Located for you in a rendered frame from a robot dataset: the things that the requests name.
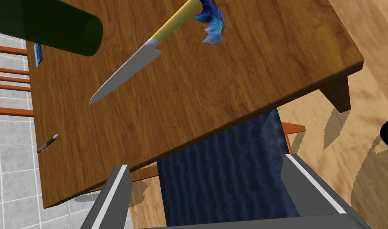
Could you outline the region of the blue crumpled object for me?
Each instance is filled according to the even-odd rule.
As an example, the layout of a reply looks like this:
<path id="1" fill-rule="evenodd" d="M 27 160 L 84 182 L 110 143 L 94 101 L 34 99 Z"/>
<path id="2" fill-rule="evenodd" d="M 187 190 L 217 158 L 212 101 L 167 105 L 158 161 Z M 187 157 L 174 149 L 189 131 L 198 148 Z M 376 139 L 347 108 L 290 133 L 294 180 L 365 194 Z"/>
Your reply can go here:
<path id="1" fill-rule="evenodd" d="M 214 0 L 199 0 L 203 9 L 194 16 L 197 21 L 209 24 L 204 30 L 207 37 L 201 42 L 207 45 L 216 45 L 223 41 L 222 33 L 225 29 L 224 12 L 218 8 Z"/>

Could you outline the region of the small blue card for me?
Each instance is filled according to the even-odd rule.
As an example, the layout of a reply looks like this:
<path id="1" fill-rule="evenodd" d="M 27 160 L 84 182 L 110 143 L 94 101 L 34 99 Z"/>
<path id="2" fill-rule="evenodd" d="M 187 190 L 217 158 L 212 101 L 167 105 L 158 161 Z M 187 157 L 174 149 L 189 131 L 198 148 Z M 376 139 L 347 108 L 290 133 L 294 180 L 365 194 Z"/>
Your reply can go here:
<path id="1" fill-rule="evenodd" d="M 35 66 L 36 66 L 36 68 L 38 68 L 38 66 L 40 65 L 40 63 L 43 60 L 41 44 L 35 43 L 33 48 L 34 48 L 34 56 L 35 56 Z"/>

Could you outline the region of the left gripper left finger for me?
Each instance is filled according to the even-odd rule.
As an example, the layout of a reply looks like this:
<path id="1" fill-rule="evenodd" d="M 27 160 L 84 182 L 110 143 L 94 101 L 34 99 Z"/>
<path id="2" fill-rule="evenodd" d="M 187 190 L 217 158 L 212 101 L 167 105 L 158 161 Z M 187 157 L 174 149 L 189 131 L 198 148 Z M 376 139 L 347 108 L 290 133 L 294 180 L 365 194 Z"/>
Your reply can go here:
<path id="1" fill-rule="evenodd" d="M 115 166 L 81 229 L 124 229 L 131 192 L 129 166 Z"/>

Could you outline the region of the blue cushioned wooden chair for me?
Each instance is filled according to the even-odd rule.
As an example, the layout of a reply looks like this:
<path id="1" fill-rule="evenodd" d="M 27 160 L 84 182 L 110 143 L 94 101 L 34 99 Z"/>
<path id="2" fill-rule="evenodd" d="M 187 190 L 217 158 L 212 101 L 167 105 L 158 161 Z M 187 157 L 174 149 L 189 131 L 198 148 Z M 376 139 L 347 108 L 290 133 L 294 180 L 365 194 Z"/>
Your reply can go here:
<path id="1" fill-rule="evenodd" d="M 298 217 L 281 179 L 288 146 L 277 109 L 157 162 L 134 229 Z"/>

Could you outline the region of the small grey pen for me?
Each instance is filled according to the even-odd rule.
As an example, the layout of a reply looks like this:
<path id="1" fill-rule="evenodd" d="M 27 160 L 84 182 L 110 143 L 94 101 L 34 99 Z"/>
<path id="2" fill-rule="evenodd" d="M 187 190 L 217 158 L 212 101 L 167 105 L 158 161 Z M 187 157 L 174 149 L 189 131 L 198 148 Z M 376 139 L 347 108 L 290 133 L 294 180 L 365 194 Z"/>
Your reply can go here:
<path id="1" fill-rule="evenodd" d="M 54 141 L 57 140 L 58 134 L 54 135 L 52 138 L 50 138 L 45 144 L 43 144 L 38 150 L 37 153 L 44 152 Z"/>

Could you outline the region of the dark green bottle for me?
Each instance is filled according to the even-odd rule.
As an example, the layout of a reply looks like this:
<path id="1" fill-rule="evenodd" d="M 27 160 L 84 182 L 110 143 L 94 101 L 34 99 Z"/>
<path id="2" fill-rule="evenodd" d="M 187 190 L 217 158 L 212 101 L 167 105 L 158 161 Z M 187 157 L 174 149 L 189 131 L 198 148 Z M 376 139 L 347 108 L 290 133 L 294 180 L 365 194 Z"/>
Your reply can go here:
<path id="1" fill-rule="evenodd" d="M 0 0 L 0 33 L 92 56 L 101 45 L 103 24 L 61 0 Z"/>

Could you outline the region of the orange wooden slatted chair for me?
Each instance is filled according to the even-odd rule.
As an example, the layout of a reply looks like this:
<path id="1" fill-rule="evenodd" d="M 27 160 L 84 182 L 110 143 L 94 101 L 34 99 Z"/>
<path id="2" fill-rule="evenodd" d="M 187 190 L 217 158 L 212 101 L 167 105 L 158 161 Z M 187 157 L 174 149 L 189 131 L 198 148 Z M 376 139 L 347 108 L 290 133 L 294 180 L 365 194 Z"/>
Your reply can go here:
<path id="1" fill-rule="evenodd" d="M 25 49 L 18 49 L 13 47 L 0 46 L 0 53 L 27 56 L 27 51 Z M 26 75 L 26 76 L 29 75 L 28 71 L 13 70 L 13 69 L 7 69 L 7 68 L 0 68 L 0 72 L 8 73 L 8 74 Z M 29 79 L 6 77 L 6 76 L 0 76 L 0 81 L 30 84 Z M 30 87 L 3 85 L 3 84 L 0 84 L 0 89 L 11 90 L 11 91 L 24 91 L 24 92 L 31 91 Z M 12 108 L 0 107 L 0 115 L 33 117 L 33 111 L 28 109 L 12 109 Z"/>

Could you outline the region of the brown wooden table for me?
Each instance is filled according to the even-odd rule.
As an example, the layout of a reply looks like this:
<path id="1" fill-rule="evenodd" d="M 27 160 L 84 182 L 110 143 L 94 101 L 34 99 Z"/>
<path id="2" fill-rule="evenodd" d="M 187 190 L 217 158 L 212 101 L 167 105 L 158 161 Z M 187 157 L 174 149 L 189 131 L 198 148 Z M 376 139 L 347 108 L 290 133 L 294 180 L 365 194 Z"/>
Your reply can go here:
<path id="1" fill-rule="evenodd" d="M 190 18 L 161 55 L 112 93 L 97 89 L 186 0 L 63 0 L 98 16 L 99 51 L 81 56 L 27 42 L 43 207 L 101 186 L 112 169 L 135 171 L 259 114 L 320 89 L 350 109 L 347 77 L 364 58 L 329 0 L 216 0 L 223 42 L 202 44 Z"/>

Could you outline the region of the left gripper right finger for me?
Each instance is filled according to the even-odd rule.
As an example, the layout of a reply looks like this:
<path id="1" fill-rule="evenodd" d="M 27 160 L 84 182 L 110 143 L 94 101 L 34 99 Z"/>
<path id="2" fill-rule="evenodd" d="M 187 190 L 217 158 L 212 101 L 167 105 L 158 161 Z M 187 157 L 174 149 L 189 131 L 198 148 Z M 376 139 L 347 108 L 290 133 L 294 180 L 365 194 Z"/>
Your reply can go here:
<path id="1" fill-rule="evenodd" d="M 281 180 L 301 217 L 343 215 L 351 226 L 337 229 L 369 229 L 369 226 L 312 168 L 298 155 L 285 154 Z"/>

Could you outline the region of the yellow handled kitchen knife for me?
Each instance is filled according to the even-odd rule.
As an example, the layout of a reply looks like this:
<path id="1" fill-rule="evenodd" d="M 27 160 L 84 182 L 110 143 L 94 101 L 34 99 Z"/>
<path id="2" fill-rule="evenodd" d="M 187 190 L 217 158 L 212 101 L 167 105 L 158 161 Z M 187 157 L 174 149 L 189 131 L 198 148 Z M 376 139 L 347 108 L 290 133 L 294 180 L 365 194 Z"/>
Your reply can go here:
<path id="1" fill-rule="evenodd" d="M 94 93 L 89 105 L 99 101 L 121 86 L 145 66 L 154 61 L 162 52 L 156 47 L 202 6 L 200 0 L 187 0 L 113 75 Z"/>

